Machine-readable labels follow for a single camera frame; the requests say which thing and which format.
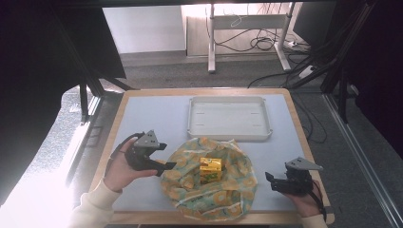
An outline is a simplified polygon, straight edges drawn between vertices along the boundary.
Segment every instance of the gold packaged item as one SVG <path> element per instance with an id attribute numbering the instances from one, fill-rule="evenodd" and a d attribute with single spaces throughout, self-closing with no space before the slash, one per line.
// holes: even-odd
<path id="1" fill-rule="evenodd" d="M 201 184 L 221 181 L 221 159 L 201 158 Z"/>

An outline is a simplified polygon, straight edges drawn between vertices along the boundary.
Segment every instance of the crumpled plastic bag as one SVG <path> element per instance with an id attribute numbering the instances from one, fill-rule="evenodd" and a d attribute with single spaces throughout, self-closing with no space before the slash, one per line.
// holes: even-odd
<path id="1" fill-rule="evenodd" d="M 200 159 L 221 159 L 221 181 L 201 184 Z M 232 220 L 251 208 L 258 181 L 252 163 L 235 141 L 195 138 L 185 142 L 168 160 L 161 186 L 185 217 L 209 221 Z"/>

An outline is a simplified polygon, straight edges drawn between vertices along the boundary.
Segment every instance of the white sleeve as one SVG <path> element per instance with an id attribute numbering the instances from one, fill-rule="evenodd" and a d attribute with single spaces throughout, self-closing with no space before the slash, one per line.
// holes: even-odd
<path id="1" fill-rule="evenodd" d="M 322 215 L 301 218 L 303 228 L 327 228 Z"/>
<path id="2" fill-rule="evenodd" d="M 112 204 L 121 194 L 108 189 L 101 180 L 93 191 L 81 196 L 81 205 L 72 211 L 68 228 L 105 227 L 112 220 Z"/>

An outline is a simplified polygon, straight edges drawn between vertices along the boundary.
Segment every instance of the person's right hand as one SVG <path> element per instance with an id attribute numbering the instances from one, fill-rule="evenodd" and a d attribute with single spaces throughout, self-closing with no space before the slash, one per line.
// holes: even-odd
<path id="1" fill-rule="evenodd" d="M 121 192 L 123 188 L 138 178 L 151 177 L 157 174 L 157 170 L 136 171 L 128 165 L 125 152 L 134 142 L 136 139 L 133 138 L 122 146 L 104 177 L 106 187 L 114 192 Z"/>
<path id="2" fill-rule="evenodd" d="M 317 195 L 319 199 L 321 199 L 320 191 L 317 188 L 319 186 L 319 182 L 317 180 L 313 180 L 314 182 L 314 194 Z M 294 196 L 290 194 L 283 194 L 287 198 L 289 198 L 297 208 L 298 213 L 302 218 L 308 218 L 312 216 L 320 215 L 319 208 L 317 203 L 312 199 L 311 196 L 306 195 L 303 197 Z"/>

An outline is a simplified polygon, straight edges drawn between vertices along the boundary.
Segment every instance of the white plastic tray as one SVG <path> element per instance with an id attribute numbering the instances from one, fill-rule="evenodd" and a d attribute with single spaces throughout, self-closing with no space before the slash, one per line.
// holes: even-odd
<path id="1" fill-rule="evenodd" d="M 217 141 L 264 141 L 273 132 L 265 100 L 253 96 L 190 99 L 187 131 Z"/>

